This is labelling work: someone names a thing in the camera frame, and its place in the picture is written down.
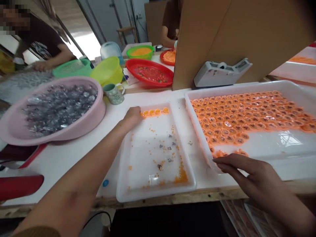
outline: black t-shirt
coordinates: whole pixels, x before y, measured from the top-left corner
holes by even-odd
[[[172,40],[178,39],[180,27],[181,12],[179,9],[178,0],[169,0],[166,4],[162,26],[168,28],[168,38]]]
[[[30,30],[20,31],[18,36],[29,48],[45,60],[57,56],[61,52],[57,46],[65,44],[53,28],[31,14]]]

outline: printed graphic on shirt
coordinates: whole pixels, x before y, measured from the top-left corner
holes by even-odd
[[[47,51],[47,46],[46,46],[46,45],[44,45],[44,44],[42,44],[42,43],[40,43],[40,42],[35,41],[35,42],[33,42],[33,43],[31,44],[31,46],[32,46],[34,49],[36,49],[37,53],[38,53],[42,58],[44,58],[44,59],[49,59],[49,58],[52,57],[51,54]]]

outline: blue sticker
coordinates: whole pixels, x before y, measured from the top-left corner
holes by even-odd
[[[102,185],[103,185],[103,187],[108,186],[109,185],[109,180],[108,179],[104,180]]]

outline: white plastic jug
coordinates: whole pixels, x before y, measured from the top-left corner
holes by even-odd
[[[104,60],[106,58],[115,56],[119,58],[120,65],[125,64],[122,52],[117,43],[109,41],[101,45],[100,49],[101,59]]]

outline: yellow-green bowl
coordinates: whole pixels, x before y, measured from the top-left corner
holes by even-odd
[[[91,72],[90,77],[97,80],[102,87],[118,84],[123,79],[123,71],[118,57],[109,57],[101,61]]]
[[[134,53],[137,49],[140,49],[140,48],[149,48],[149,49],[151,49],[151,52],[148,53],[148,54],[141,55],[141,56],[132,56],[132,55],[131,55],[131,54]],[[154,52],[154,47],[153,47],[153,46],[150,46],[150,45],[140,45],[140,46],[136,46],[136,47],[130,48],[130,49],[126,52],[126,54],[127,54],[127,56],[128,56],[129,58],[151,60],[152,55],[153,55],[153,52]]]

